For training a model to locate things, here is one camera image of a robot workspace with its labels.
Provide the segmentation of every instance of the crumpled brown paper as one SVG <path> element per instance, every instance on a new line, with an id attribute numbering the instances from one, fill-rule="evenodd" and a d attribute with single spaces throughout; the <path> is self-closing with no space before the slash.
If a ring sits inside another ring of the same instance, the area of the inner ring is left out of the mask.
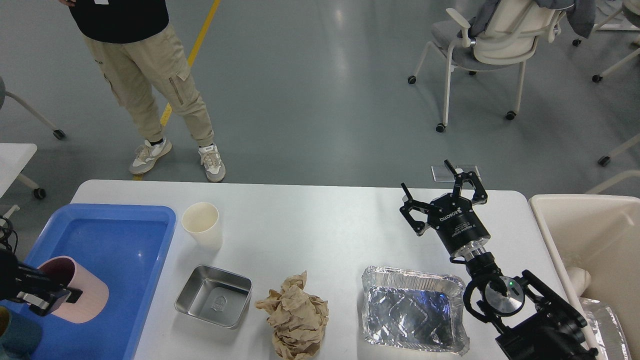
<path id="1" fill-rule="evenodd" d="M 327 302 L 305 293 L 306 283 L 306 271 L 290 276 L 282 283 L 281 293 L 269 290 L 269 297 L 255 303 L 269 314 L 267 323 L 275 329 L 271 342 L 276 354 L 286 360 L 313 357 L 329 321 Z"/>

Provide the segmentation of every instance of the foil container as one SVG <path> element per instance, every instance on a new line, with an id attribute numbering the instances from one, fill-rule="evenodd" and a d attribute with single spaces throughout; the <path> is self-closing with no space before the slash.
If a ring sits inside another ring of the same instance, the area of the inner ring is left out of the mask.
<path id="1" fill-rule="evenodd" d="M 362 286 L 368 343 L 460 356 L 468 351 L 462 325 L 465 285 L 459 277 L 369 266 Z"/>
<path id="2" fill-rule="evenodd" d="M 630 360 L 629 347 L 620 321 L 610 305 L 598 300 L 580 298 L 580 305 L 593 330 L 600 352 L 607 360 Z"/>

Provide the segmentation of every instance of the gray floor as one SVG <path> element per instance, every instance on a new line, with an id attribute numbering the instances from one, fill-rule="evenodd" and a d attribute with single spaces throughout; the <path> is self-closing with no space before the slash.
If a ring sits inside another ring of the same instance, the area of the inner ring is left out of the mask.
<path id="1" fill-rule="evenodd" d="M 212 0 L 167 3 L 189 51 Z M 447 7 L 471 17 L 478 4 L 221 0 L 193 73 L 227 166 L 225 181 L 448 188 L 432 180 L 430 166 L 450 159 L 478 165 L 487 189 L 530 197 L 584 193 L 637 168 L 640 147 L 606 168 L 596 160 L 640 133 L 640 64 L 591 82 L 635 49 L 634 32 L 599 32 L 576 48 L 564 22 L 562 35 L 527 62 L 522 109 L 512 122 L 503 116 L 515 96 L 516 67 L 475 77 L 454 72 L 450 124 L 435 132 L 444 62 L 429 55 L 418 83 L 406 78 L 431 39 L 430 24 L 445 20 Z M 37 144 L 24 173 L 48 193 L 35 200 L 15 183 L 0 199 L 0 211 L 22 208 L 12 219 L 24 258 L 82 182 L 132 178 L 127 167 L 141 139 L 57 1 L 0 2 L 0 74 L 68 135 L 55 139 L 11 99 L 0 111 L 0 142 Z M 144 181 L 206 181 L 182 119 L 172 116 L 167 134 L 173 151 Z M 638 196 L 640 181 L 607 193 Z"/>

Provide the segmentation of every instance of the gray jacket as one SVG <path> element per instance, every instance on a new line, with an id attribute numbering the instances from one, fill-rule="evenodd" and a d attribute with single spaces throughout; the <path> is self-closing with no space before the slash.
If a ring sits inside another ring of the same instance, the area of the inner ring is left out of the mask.
<path id="1" fill-rule="evenodd" d="M 596 18 L 596 3 L 595 0 L 534 0 L 541 8 L 548 8 L 553 10 L 565 10 L 566 17 L 569 20 L 569 25 L 576 34 L 582 37 L 589 37 L 591 29 Z M 473 19 L 469 20 L 471 23 L 471 29 L 469 30 L 469 36 L 476 37 L 482 33 L 489 22 L 493 13 L 498 8 L 500 0 L 486 0 L 480 11 Z"/>

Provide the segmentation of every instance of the zipper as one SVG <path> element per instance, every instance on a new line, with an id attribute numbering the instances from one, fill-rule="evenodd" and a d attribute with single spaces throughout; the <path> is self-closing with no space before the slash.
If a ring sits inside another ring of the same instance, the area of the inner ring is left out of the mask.
<path id="1" fill-rule="evenodd" d="M 173 86 L 173 91 L 175 91 L 175 95 L 178 96 L 178 101 L 180 101 L 180 105 L 184 105 L 184 101 L 182 101 L 182 97 L 180 96 L 180 93 L 178 92 L 178 88 L 175 86 L 175 83 L 173 82 L 173 78 L 169 78 L 169 82 L 171 83 L 171 86 Z"/>

